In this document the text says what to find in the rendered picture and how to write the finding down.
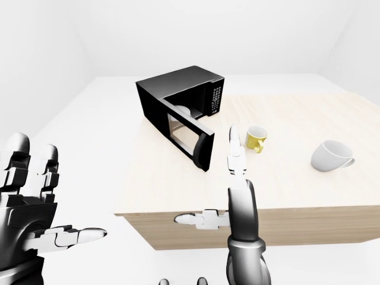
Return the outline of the pale wooden table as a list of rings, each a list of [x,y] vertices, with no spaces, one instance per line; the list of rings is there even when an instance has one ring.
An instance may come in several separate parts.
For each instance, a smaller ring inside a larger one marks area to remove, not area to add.
[[[146,119],[114,212],[156,250],[224,248],[230,230],[177,224],[181,213],[226,210],[232,176],[229,129],[268,130],[261,153],[246,151],[259,236],[267,245],[355,243],[380,238],[380,106],[351,93],[231,95],[200,122],[215,133],[203,171]],[[330,172],[311,166],[326,140],[349,146],[355,162]]]

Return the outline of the black microwave oven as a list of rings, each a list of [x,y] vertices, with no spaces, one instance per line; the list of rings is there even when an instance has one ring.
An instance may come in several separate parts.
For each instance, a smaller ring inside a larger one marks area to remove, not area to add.
[[[224,77],[199,66],[137,81],[144,116],[165,136],[170,135],[167,105],[189,109],[195,120],[220,111]]]

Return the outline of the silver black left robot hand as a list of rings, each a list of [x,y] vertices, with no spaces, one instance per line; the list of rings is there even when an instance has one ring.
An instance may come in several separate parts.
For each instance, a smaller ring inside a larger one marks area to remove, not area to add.
[[[59,181],[58,149],[51,144],[43,148],[34,194],[25,196],[20,190],[27,181],[29,152],[30,140],[20,132],[0,152],[0,270],[107,235],[101,228],[52,227],[58,206],[53,193]]]

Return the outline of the white mug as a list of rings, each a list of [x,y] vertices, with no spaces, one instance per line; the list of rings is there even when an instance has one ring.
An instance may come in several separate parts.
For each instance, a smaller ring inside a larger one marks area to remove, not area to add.
[[[355,162],[352,149],[336,140],[323,141],[313,152],[311,166],[320,172],[351,166]]]

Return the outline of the black microwave door with window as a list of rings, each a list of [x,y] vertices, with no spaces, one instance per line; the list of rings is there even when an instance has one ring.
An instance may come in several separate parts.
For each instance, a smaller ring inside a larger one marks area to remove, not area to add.
[[[214,142],[214,132],[208,129],[206,126],[202,125],[196,119],[190,115],[186,115],[180,111],[175,105],[171,104],[165,99],[161,99],[160,103],[164,105],[164,110],[166,115],[170,115],[177,119],[182,125],[189,128],[193,133],[199,136],[198,141],[191,151],[190,148],[184,144],[180,139],[173,135],[170,122],[167,119],[169,126],[167,131],[164,131],[164,136],[171,141],[181,152],[183,152],[187,157],[189,157],[196,167],[202,169],[203,171],[208,171],[210,168],[211,153],[213,149]]]

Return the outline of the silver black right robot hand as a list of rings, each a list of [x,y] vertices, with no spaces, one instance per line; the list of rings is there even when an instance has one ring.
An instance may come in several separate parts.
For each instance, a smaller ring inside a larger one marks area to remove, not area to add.
[[[221,214],[215,209],[206,209],[201,213],[183,213],[173,221],[177,224],[195,226],[201,230],[231,228],[232,238],[244,242],[258,240],[258,212],[252,183],[245,178],[246,157],[240,143],[238,128],[235,124],[229,131],[230,153],[227,155],[227,167],[232,178],[228,188],[229,209]]]

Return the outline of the yellow mug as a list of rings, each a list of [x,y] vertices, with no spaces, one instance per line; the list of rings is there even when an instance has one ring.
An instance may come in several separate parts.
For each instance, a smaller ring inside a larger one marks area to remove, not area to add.
[[[252,125],[248,128],[246,133],[246,146],[261,153],[264,149],[264,141],[268,137],[268,131],[258,125]]]

